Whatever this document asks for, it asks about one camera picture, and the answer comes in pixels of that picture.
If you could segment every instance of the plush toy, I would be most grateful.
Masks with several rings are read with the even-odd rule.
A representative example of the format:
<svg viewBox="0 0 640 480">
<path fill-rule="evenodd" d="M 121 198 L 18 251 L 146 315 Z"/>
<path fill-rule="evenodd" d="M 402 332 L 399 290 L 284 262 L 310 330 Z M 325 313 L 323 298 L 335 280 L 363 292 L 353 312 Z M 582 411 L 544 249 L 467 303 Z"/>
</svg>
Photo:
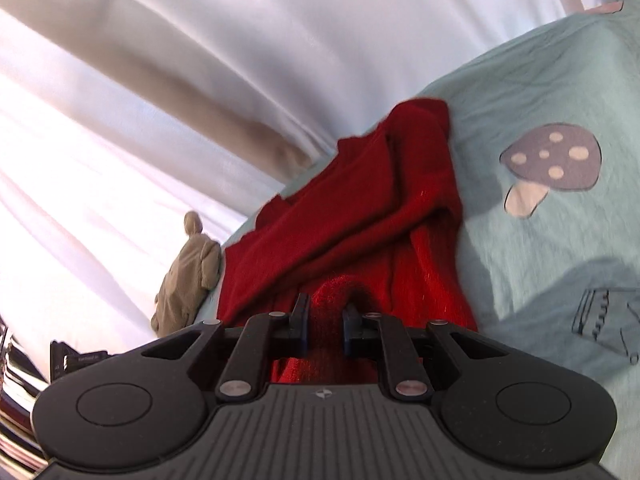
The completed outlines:
<svg viewBox="0 0 640 480">
<path fill-rule="evenodd" d="M 200 305 L 220 278 L 220 244 L 202 233 L 202 221 L 195 211 L 184 216 L 189 236 L 156 295 L 156 313 L 151 328 L 167 336 L 191 323 Z"/>
</svg>

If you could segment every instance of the black device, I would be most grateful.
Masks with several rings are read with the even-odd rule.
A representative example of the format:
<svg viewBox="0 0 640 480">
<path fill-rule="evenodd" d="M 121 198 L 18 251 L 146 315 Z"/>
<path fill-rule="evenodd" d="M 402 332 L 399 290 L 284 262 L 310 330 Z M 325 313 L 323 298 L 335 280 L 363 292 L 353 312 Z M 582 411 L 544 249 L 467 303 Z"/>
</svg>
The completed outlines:
<svg viewBox="0 0 640 480">
<path fill-rule="evenodd" d="M 612 480 L 601 386 L 445 321 L 347 306 L 345 358 L 374 360 L 378 384 L 270 383 L 273 360 L 314 343 L 308 302 L 115 356 L 55 343 L 62 366 L 32 412 L 50 459 L 37 478 Z"/>
</svg>

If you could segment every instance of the silver screw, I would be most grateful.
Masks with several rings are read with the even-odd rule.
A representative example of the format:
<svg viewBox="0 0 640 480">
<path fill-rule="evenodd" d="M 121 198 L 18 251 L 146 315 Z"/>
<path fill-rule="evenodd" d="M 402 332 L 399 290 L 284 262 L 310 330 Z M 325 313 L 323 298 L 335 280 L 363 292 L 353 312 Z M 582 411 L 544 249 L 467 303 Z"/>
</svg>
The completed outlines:
<svg viewBox="0 0 640 480">
<path fill-rule="evenodd" d="M 425 394 L 427 390 L 427 385 L 422 381 L 402 381 L 396 386 L 396 392 L 405 397 L 418 397 Z"/>
<path fill-rule="evenodd" d="M 220 393 L 227 397 L 242 397 L 251 391 L 251 385 L 246 381 L 227 381 L 220 386 Z"/>
</svg>

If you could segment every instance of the red garment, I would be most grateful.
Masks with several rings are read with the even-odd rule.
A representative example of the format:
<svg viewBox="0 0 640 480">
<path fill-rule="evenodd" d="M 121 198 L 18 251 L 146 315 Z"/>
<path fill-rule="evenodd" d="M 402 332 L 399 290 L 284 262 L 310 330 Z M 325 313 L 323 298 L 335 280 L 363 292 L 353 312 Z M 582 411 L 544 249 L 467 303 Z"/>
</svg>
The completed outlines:
<svg viewBox="0 0 640 480">
<path fill-rule="evenodd" d="M 313 295 L 310 360 L 289 360 L 273 380 L 375 381 L 372 368 L 342 356 L 340 311 L 354 295 L 360 309 L 406 326 L 447 319 L 476 329 L 456 275 L 462 204 L 448 131 L 443 101 L 399 104 L 368 136 L 340 140 L 321 174 L 294 196 L 273 198 L 255 231 L 226 249 L 223 322 L 289 312 L 298 293 Z"/>
</svg>

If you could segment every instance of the beige spot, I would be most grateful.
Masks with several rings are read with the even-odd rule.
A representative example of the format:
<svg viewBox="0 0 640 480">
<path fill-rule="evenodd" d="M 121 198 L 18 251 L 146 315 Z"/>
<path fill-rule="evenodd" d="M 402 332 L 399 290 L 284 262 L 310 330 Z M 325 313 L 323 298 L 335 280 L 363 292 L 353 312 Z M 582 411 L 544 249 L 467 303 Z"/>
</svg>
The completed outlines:
<svg viewBox="0 0 640 480">
<path fill-rule="evenodd" d="M 518 152 L 518 153 L 514 153 L 513 155 L 511 155 L 511 161 L 514 164 L 517 165 L 522 165 L 527 161 L 527 155 L 525 155 L 524 153 Z"/>
<path fill-rule="evenodd" d="M 569 156 L 573 160 L 587 160 L 589 158 L 589 150 L 584 146 L 574 146 L 569 150 Z"/>
<path fill-rule="evenodd" d="M 564 177 L 564 170 L 560 166 L 552 166 L 549 168 L 549 176 L 553 180 L 560 180 Z"/>
</svg>

